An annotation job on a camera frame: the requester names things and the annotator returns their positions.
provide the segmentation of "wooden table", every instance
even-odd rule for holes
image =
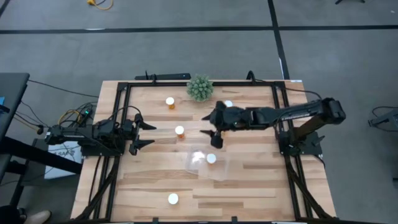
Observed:
[[[111,115],[117,84],[117,81],[103,82],[95,121]],[[303,90],[301,82],[286,81],[285,84],[288,88]],[[140,131],[141,139],[155,139],[155,143],[144,147],[137,156],[130,155],[127,147],[121,158],[112,221],[152,221],[153,217],[159,217],[160,221],[228,221],[232,216],[241,221],[294,220],[284,158],[279,154],[272,128],[225,133],[222,151],[231,159],[225,181],[210,180],[185,171],[188,152],[213,150],[209,137],[199,130],[214,129],[201,118],[212,111],[216,101],[231,100],[242,108],[274,107],[271,88],[216,86],[211,99],[204,103],[194,102],[185,91],[185,87],[132,88],[129,105],[138,107],[145,122],[156,126],[157,130]],[[287,93],[290,105],[307,102],[301,92]],[[283,105],[280,92],[278,95]],[[169,110],[165,104],[168,96],[175,99],[174,110]],[[133,119],[135,114],[136,111],[129,108],[127,118]],[[299,126],[305,121],[298,119],[294,124]],[[175,135],[174,129],[178,125],[185,128],[183,139]],[[96,161],[97,157],[84,161],[72,218],[88,203]],[[322,163],[313,156],[302,156],[302,163],[309,191],[326,212],[335,215]],[[302,196],[298,189],[297,192],[300,212],[305,217]],[[167,197],[171,193],[178,194],[178,204],[169,205]],[[100,217],[104,217],[107,199],[108,193],[105,193]]]

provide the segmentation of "concrete floor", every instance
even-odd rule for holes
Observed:
[[[398,24],[394,0],[274,4],[280,26]],[[118,0],[110,11],[81,0],[11,0],[0,18],[0,30],[271,25],[265,0]],[[322,146],[337,215],[397,223],[398,191],[392,183],[392,176],[398,177],[397,134],[371,129],[367,120],[376,106],[397,106],[398,30],[282,31],[281,36],[291,79],[340,100],[347,114],[343,124],[320,130],[326,135]],[[92,95],[103,80],[132,80],[145,70],[231,79],[253,70],[261,79],[282,78],[273,31],[0,35],[0,68]],[[48,124],[92,101],[35,83],[23,100]],[[22,105],[19,111],[29,112]],[[37,138],[17,122],[7,135],[29,144]],[[14,179],[7,175],[4,182]],[[29,213],[51,209],[53,222],[66,220],[77,183],[74,176],[55,180],[52,187],[27,187],[20,206]],[[0,187],[0,205],[9,202],[13,187]]]

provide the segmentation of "white bottle cap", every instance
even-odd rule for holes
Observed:
[[[173,103],[174,103],[174,98],[168,97],[168,98],[166,99],[166,103],[167,103],[168,105],[173,105]]]
[[[217,160],[216,155],[214,155],[214,154],[207,154],[206,159],[207,159],[207,162],[210,164],[215,163]]]
[[[177,126],[175,128],[175,133],[176,134],[183,134],[184,133],[184,127],[183,126]]]
[[[172,193],[169,195],[169,203],[172,205],[175,205],[178,202],[178,195],[175,193]]]
[[[226,100],[224,103],[225,103],[226,107],[231,107],[231,106],[233,106],[231,100]]]

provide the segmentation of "clear plastic container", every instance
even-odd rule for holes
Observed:
[[[216,162],[210,164],[206,157],[208,154],[216,156]],[[185,170],[192,174],[209,179],[222,181],[228,176],[229,157],[227,153],[217,150],[193,149],[188,153]]]

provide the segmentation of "green succulent plant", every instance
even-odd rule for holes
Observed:
[[[187,83],[187,93],[197,102],[208,100],[213,94],[213,82],[206,75],[196,75]]]

